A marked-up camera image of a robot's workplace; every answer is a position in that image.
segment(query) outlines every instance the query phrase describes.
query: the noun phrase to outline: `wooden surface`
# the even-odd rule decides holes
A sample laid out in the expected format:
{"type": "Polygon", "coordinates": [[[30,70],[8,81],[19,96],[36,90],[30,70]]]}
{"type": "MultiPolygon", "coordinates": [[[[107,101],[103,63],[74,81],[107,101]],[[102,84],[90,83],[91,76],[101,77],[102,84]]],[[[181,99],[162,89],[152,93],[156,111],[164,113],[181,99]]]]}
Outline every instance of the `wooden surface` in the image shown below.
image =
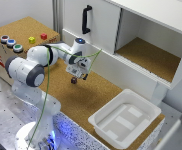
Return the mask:
{"type": "Polygon", "coordinates": [[[178,0],[106,0],[182,33],[182,2],[178,0]]]}
{"type": "MultiPolygon", "coordinates": [[[[110,149],[114,149],[95,133],[93,126],[88,122],[88,118],[122,92],[122,89],[94,72],[89,74],[86,81],[78,80],[77,84],[71,84],[72,75],[67,73],[65,69],[66,65],[60,59],[50,67],[49,94],[61,102],[63,113],[110,149]]],[[[45,73],[45,80],[40,86],[43,91],[46,91],[47,87],[47,68],[45,68],[45,73]]],[[[157,117],[128,150],[137,149],[163,119],[164,115],[157,117]]]]}
{"type": "Polygon", "coordinates": [[[8,35],[10,39],[16,40],[17,44],[21,44],[23,46],[24,52],[33,46],[40,45],[43,42],[54,38],[55,36],[59,37],[57,32],[31,17],[26,17],[0,27],[0,38],[2,35],[8,35]],[[47,34],[46,40],[42,40],[40,38],[42,33],[47,34]],[[29,37],[35,37],[36,42],[34,44],[30,44],[28,40],[29,37]]]}
{"type": "Polygon", "coordinates": [[[172,82],[181,60],[179,57],[140,38],[135,38],[133,41],[116,51],[116,53],[169,82],[172,82]]]}

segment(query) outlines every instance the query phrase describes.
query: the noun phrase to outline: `black handle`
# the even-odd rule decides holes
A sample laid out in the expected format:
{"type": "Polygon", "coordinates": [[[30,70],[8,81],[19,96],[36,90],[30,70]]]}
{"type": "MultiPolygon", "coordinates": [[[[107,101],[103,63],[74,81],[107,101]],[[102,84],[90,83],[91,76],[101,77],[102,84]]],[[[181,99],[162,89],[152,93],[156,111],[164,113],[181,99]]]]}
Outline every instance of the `black handle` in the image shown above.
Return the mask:
{"type": "Polygon", "coordinates": [[[92,10],[92,7],[87,5],[87,8],[83,10],[83,23],[82,23],[82,31],[83,34],[89,33],[90,29],[87,28],[87,11],[92,10]]]}

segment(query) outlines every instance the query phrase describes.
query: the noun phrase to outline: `cardboard box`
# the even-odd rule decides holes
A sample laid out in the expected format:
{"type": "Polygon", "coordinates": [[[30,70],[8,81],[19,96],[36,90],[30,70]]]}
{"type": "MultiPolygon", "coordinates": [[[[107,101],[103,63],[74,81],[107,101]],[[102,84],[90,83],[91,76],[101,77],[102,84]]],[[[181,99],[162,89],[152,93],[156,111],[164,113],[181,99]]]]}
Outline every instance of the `cardboard box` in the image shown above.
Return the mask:
{"type": "Polygon", "coordinates": [[[10,39],[16,40],[17,44],[23,46],[22,53],[14,53],[13,49],[8,48],[6,44],[1,44],[0,42],[0,77],[10,85],[13,84],[13,80],[9,78],[5,70],[6,60],[10,56],[26,58],[26,54],[31,47],[60,41],[60,35],[57,32],[31,17],[26,17],[0,27],[0,38],[3,35],[8,35],[10,39]],[[43,33],[47,34],[47,39],[45,40],[41,39],[41,34],[43,33]],[[29,37],[35,38],[34,44],[29,43],[29,37]]]}

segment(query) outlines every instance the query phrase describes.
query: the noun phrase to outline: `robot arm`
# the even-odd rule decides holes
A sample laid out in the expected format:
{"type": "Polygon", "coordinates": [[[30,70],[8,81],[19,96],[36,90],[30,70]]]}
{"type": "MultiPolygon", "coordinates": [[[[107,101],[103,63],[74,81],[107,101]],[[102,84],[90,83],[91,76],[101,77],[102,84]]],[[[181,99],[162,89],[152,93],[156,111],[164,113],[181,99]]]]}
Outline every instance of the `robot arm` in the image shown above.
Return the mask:
{"type": "Polygon", "coordinates": [[[48,64],[47,51],[49,50],[49,65],[62,58],[68,65],[66,71],[77,78],[84,80],[89,73],[91,60],[83,57],[86,52],[85,41],[77,38],[72,47],[65,43],[36,46],[29,49],[27,58],[10,57],[5,65],[11,78],[30,87],[38,87],[44,80],[44,68],[48,64]]]}

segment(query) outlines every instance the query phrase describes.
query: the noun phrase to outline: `white wall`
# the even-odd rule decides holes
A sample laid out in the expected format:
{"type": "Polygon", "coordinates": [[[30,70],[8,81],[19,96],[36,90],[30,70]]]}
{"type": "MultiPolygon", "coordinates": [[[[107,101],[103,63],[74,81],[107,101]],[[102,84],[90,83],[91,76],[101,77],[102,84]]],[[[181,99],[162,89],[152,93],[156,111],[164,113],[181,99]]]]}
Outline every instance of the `white wall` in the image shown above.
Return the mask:
{"type": "Polygon", "coordinates": [[[0,0],[0,26],[27,16],[53,29],[52,0],[0,0]]]}
{"type": "Polygon", "coordinates": [[[164,102],[182,112],[182,80],[176,87],[168,91],[164,102]]]}

